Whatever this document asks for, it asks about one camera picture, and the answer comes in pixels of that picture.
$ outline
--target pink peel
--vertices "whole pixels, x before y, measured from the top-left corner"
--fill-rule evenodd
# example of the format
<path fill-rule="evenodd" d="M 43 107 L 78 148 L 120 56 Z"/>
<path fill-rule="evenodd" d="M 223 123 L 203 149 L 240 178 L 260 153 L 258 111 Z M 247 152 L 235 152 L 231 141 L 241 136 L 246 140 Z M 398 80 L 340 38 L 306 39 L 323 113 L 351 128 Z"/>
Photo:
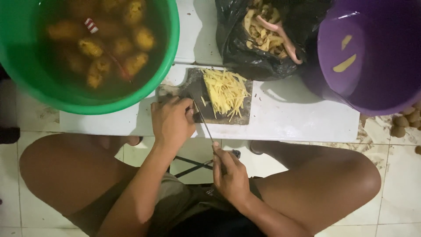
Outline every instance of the pink peel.
<path fill-rule="evenodd" d="M 261 16 L 256 17 L 257 21 L 266 29 L 270 31 L 274 31 L 279 34 L 280 37 L 284 39 L 284 42 L 282 45 L 284 46 L 285 50 L 287 51 L 289 57 L 294 61 L 296 64 L 302 64 L 303 61 L 299 60 L 297 58 L 297 55 L 295 54 L 295 46 L 287 36 L 287 34 L 284 31 L 284 28 L 282 27 L 282 22 L 279 21 L 276 24 L 271 24 L 265 21 Z"/>

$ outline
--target right hand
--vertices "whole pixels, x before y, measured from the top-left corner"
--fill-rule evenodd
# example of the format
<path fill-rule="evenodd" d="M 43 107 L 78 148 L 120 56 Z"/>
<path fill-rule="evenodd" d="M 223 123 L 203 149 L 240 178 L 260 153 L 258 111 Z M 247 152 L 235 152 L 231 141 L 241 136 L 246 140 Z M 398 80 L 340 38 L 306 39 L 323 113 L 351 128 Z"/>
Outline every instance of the right hand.
<path fill-rule="evenodd" d="M 250 186 L 245 165 L 232 153 L 221 149 L 217 142 L 213 144 L 213 183 L 218 191 L 235 207 L 247 201 Z"/>
<path fill-rule="evenodd" d="M 152 128 L 155 143 L 177 151 L 196 131 L 193 120 L 193 100 L 172 97 L 164 105 L 151 104 Z"/>

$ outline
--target thigh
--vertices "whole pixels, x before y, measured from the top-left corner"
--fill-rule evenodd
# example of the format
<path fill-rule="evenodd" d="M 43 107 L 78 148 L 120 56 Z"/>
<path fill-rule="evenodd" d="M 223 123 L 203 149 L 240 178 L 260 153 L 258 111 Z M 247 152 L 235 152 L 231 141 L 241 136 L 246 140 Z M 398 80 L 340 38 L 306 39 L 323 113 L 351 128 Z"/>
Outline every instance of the thigh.
<path fill-rule="evenodd" d="M 136 172 L 100 146 L 96 138 L 56 134 L 28 146 L 19 161 L 28 189 L 61 214 L 71 215 Z"/>
<path fill-rule="evenodd" d="M 269 206 L 316 234 L 370 201 L 381 180 L 364 155 L 331 148 L 298 168 L 255 183 Z"/>

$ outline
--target white tile floor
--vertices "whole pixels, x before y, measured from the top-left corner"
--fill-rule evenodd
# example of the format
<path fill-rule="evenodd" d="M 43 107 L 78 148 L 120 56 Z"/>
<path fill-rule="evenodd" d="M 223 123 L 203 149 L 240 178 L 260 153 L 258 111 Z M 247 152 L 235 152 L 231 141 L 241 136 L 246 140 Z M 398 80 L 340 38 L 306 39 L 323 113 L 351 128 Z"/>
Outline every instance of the white tile floor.
<path fill-rule="evenodd" d="M 67 219 L 33 196 L 18 173 L 18 159 L 23 150 L 36 139 L 60 131 L 58 111 L 16 92 L 12 83 L 3 83 L 0 88 L 0 122 L 17 123 L 22 129 L 17 144 L 0 145 L 0 198 L 3 200 L 0 237 L 85 237 Z M 372 201 L 317 237 L 421 237 L 421 156 L 414 153 L 414 145 L 421 145 L 421 132 L 411 130 L 404 138 L 391 139 L 390 121 L 391 116 L 381 116 L 362 122 L 354 143 L 312 143 L 364 153 L 376 164 L 383 181 L 380 193 Z M 153 142 L 154 138 L 146 137 L 136 147 L 124 146 L 117 158 L 140 165 Z M 179 155 L 200 162 L 209 160 L 210 143 L 208 139 L 191 139 Z M 245 141 L 222 140 L 221 143 L 224 149 L 242 152 L 241 160 L 250 176 L 286 170 L 269 156 L 256 157 L 250 153 Z M 185 162 L 174 161 L 171 173 L 189 167 Z M 210 183 L 212 172 L 200 169 L 181 180 Z"/>

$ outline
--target leg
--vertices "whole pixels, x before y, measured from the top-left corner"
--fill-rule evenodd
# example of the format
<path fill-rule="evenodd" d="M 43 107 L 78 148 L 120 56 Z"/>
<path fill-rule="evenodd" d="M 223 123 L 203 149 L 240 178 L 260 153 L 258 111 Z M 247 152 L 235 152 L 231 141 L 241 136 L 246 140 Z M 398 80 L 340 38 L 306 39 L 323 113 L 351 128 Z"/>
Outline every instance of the leg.
<path fill-rule="evenodd" d="M 369 202 L 380 174 L 364 155 L 340 148 L 253 141 L 289 170 L 257 179 L 263 200 L 316 234 Z"/>
<path fill-rule="evenodd" d="M 23 152 L 20 172 L 28 189 L 63 215 L 71 215 L 100 197 L 136 168 L 114 156 L 137 137 L 50 135 Z"/>

